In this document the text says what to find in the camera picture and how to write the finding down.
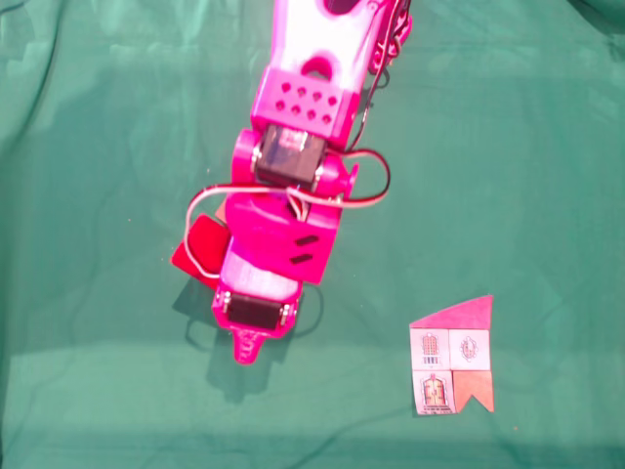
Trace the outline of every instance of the pink robotic arm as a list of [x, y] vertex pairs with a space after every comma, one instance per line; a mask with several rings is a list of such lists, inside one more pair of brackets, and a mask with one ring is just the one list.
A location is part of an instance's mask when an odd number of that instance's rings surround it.
[[[216, 289], [213, 312], [232, 332], [234, 358], [251, 364], [268, 338], [295, 325], [304, 282], [320, 284], [345, 208], [380, 201], [352, 199], [357, 176], [345, 160], [373, 156], [354, 149], [383, 69], [410, 34], [409, 0], [275, 0], [271, 61], [234, 146], [231, 183], [191, 202], [174, 265]], [[355, 141], [354, 126], [367, 71], [375, 74]], [[225, 228], [189, 234], [191, 215], [209, 195], [225, 193]], [[200, 251], [224, 244], [221, 270], [210, 272]]]

